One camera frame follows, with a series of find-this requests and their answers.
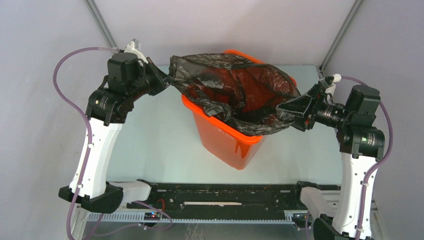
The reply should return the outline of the black plastic trash bag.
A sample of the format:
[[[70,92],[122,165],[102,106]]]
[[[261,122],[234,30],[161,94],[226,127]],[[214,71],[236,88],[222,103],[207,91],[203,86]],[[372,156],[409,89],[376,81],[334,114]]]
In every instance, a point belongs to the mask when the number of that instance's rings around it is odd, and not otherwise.
[[[207,117],[246,136],[272,135],[295,123],[277,105],[300,96],[292,78],[278,67],[229,53],[172,56],[172,85]]]

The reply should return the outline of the orange plastic trash bin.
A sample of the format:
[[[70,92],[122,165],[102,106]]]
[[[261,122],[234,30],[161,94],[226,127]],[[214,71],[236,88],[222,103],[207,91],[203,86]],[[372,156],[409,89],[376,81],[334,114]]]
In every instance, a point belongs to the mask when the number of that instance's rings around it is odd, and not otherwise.
[[[235,49],[228,49],[222,53],[242,56],[254,63],[266,64]],[[181,94],[181,99],[184,106],[193,114],[202,145],[210,153],[237,170],[242,170],[248,165],[268,136],[244,135],[217,118],[206,116],[200,107],[192,103],[183,94]]]

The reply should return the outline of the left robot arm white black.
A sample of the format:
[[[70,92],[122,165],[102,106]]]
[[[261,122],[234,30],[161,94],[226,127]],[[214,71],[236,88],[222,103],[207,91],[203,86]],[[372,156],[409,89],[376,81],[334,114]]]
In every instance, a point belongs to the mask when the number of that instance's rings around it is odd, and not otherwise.
[[[153,208],[158,194],[148,183],[106,180],[113,147],[135,102],[144,95],[164,91],[172,78],[149,57],[119,52],[107,61],[107,75],[89,96],[82,113],[86,135],[73,180],[59,189],[58,196],[92,213],[111,214],[121,205],[139,201]]]

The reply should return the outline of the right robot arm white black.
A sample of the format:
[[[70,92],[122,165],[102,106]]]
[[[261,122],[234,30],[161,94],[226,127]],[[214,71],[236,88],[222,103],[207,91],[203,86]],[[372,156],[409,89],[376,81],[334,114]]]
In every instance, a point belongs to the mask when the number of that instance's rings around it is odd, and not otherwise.
[[[334,128],[341,153],[342,183],[336,205],[311,186],[293,192],[290,201],[297,209],[307,207],[316,240],[370,240],[375,172],[385,148],[384,133],[373,125],[380,93],[360,84],[352,87],[345,105],[330,102],[330,97],[318,83],[276,107],[292,115],[294,127],[301,131],[312,129],[316,123]]]

